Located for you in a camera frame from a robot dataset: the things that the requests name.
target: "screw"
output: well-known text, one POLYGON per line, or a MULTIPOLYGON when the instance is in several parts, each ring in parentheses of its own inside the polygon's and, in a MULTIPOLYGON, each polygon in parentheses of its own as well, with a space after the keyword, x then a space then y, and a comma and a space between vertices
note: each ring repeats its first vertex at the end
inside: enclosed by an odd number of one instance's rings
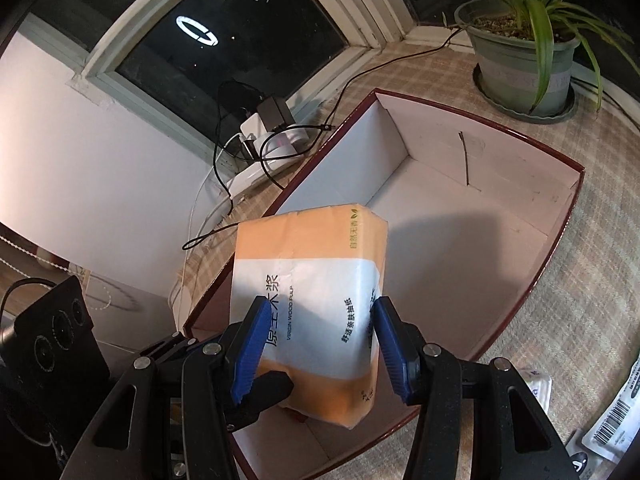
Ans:
POLYGON ((202 347, 202 353, 204 355, 217 355, 222 351, 222 346, 218 343, 207 343, 202 347))
POLYGON ((187 466, 184 465, 184 462, 178 462, 174 465, 174 475, 178 478, 184 476, 187 473, 187 466))
POLYGON ((139 357, 137 358, 135 361, 133 361, 133 367, 136 370, 144 370, 146 367, 148 367, 151 364, 151 359, 149 359, 146 356, 143 357, 139 357))
POLYGON ((438 357, 442 353, 442 348, 436 345, 436 343, 427 343, 422 347, 422 351, 429 357, 438 357))
POLYGON ((506 372, 507 370, 510 370, 511 363, 504 357, 497 357, 494 359, 494 366, 501 372, 506 372))

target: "open box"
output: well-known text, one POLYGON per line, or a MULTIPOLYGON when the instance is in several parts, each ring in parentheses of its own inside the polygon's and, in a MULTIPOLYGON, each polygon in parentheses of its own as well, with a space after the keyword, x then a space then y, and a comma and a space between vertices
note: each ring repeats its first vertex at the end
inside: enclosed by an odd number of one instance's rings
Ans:
MULTIPOLYGON (((574 160, 500 124, 375 89, 265 216, 367 205, 389 224, 383 294, 427 341, 475 359, 535 285, 583 177, 574 160)), ((190 335, 203 339, 228 325, 232 267, 233 259, 191 313, 190 335)), ((249 479, 313 478, 415 415, 380 369, 373 408, 353 430, 300 422, 275 406, 236 431, 232 447, 249 479)))

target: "orange and white tissue pack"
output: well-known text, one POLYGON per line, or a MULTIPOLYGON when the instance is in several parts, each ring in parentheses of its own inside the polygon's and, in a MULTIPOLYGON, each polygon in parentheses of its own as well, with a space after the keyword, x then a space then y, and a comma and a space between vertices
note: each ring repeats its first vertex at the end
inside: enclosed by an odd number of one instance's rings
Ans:
POLYGON ((258 374, 289 374, 285 406, 346 428, 369 413, 378 373, 370 308, 382 291, 386 234, 386 221, 358 204, 239 225, 230 321, 256 296, 268 298, 258 374))

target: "plaid tablecloth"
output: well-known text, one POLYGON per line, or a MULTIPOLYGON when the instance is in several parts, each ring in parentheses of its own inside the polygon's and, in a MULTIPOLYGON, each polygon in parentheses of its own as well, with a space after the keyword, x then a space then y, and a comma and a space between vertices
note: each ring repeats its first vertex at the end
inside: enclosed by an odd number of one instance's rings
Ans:
MULTIPOLYGON (((395 43, 369 63, 423 47, 395 43)), ((548 126, 512 120, 494 110, 471 79, 471 54, 445 49, 399 61, 352 83, 334 124, 373 88, 404 92, 462 108, 523 132, 586 168, 584 186, 558 249, 524 306, 491 346, 486 359, 508 357, 517 367, 547 370, 553 379, 549 417, 560 437, 593 424, 633 364, 640 334, 640 136, 619 119, 578 98, 571 120, 548 126)), ((335 97, 320 109, 322 120, 335 97)), ((278 179, 286 184, 299 168, 278 179)), ((279 190, 264 185, 236 206, 225 222, 258 218, 279 190)), ((233 253, 235 229, 212 237, 190 256, 185 287, 195 306, 233 253)), ((468 478, 470 410, 465 418, 459 478, 468 478)), ((332 479, 401 478, 415 429, 411 423, 370 451, 328 473, 332 479)), ((604 469, 596 474, 602 478, 604 469)))

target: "camera lens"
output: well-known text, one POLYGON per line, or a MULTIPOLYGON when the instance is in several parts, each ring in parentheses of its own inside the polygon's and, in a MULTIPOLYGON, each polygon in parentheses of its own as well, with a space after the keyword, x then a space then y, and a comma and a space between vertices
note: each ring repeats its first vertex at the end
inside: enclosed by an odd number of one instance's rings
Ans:
POLYGON ((71 304, 71 313, 74 316, 74 320, 78 325, 84 325, 84 312, 82 311, 82 305, 80 305, 80 300, 74 300, 71 304))
POLYGON ((42 368, 45 372, 50 372, 53 370, 53 365, 55 362, 55 357, 53 355, 53 348, 51 348, 51 343, 49 340, 43 335, 39 335, 36 338, 35 343, 33 344, 33 353, 36 357, 36 362, 38 366, 42 368))
POLYGON ((53 316, 53 337, 60 347, 64 350, 71 348, 71 343, 74 340, 74 329, 71 327, 69 318, 65 312, 59 310, 53 316))

